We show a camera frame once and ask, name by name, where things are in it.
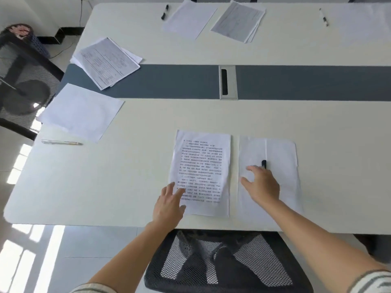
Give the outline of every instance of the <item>office chair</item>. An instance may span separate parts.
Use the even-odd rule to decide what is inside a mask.
[[[277,232],[175,229],[154,254],[144,282],[166,293],[313,293]]]
[[[12,33],[0,35],[0,126],[34,140],[37,111],[54,97],[64,72]]]

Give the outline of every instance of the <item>sleeve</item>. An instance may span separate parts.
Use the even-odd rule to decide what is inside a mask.
[[[348,293],[391,293],[391,272],[368,271],[353,283]]]
[[[79,287],[73,289],[70,293],[117,293],[117,292],[108,286],[97,284],[97,283],[90,283],[90,284],[80,285]]]

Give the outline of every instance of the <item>conference table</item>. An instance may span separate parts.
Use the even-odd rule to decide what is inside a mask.
[[[5,208],[12,223],[145,226],[168,181],[176,131],[232,135],[230,217],[185,216],[179,228],[278,231],[237,216],[239,136],[296,143],[303,215],[335,233],[391,234],[391,43],[347,45],[327,16],[337,4],[266,8],[251,43],[161,30],[163,3],[95,6],[76,51],[102,37],[143,57],[101,93],[125,101],[98,143],[43,124]],[[179,6],[170,4],[170,12]],[[219,72],[237,100],[220,99]],[[99,91],[74,64],[72,83]],[[82,146],[46,145],[42,139]]]

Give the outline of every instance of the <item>black slot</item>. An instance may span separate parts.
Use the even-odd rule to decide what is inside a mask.
[[[221,94],[223,96],[228,94],[228,79],[226,69],[221,69]]]

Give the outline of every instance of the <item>white pen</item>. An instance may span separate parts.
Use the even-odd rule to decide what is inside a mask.
[[[319,14],[320,14],[320,18],[323,19],[323,22],[325,23],[325,25],[328,26],[328,21],[327,21],[325,15],[323,14],[323,11],[321,8],[319,8]]]
[[[44,144],[62,144],[62,145],[83,145],[83,143],[80,142],[67,142],[67,141],[53,141],[53,140],[41,140]]]

